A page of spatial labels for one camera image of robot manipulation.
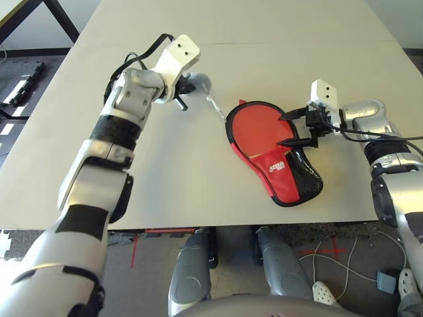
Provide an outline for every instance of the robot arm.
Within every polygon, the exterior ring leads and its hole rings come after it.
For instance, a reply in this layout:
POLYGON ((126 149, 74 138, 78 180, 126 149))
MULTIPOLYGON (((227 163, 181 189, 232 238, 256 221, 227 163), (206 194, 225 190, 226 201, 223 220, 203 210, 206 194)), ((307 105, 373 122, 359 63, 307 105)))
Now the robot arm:
POLYGON ((305 116, 311 138, 284 141, 287 146, 318 147, 318 137, 357 131, 369 162, 371 192, 377 216, 397 228, 418 287, 423 291, 423 161, 411 153, 401 134, 386 117, 378 100, 349 104, 341 109, 336 89, 318 79, 311 85, 306 108, 287 112, 281 120, 305 116))
POLYGON ((199 56, 182 35, 153 70, 122 72, 59 190, 59 219, 28 251, 0 316, 97 316, 104 302, 107 226, 125 213, 135 143, 151 103, 176 98, 182 72, 199 56))

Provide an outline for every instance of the white table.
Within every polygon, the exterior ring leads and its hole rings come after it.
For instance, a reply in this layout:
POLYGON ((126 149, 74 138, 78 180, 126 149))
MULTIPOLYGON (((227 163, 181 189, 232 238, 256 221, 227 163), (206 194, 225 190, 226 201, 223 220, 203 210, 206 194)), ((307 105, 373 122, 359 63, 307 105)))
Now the white table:
MULTIPOLYGON (((198 44, 194 70, 211 77, 225 113, 240 98, 302 107, 311 83, 323 79, 343 104, 383 100, 403 135, 423 130, 422 76, 364 0, 103 0, 0 170, 0 227, 55 221, 59 185, 94 127, 111 72, 162 32, 198 44)), ((187 112, 154 105, 135 150, 128 210, 111 229, 376 219, 358 144, 326 136, 319 149, 306 149, 325 187, 283 208, 232 151, 211 104, 185 101, 187 112)), ((297 126, 306 136, 304 123, 297 126)))

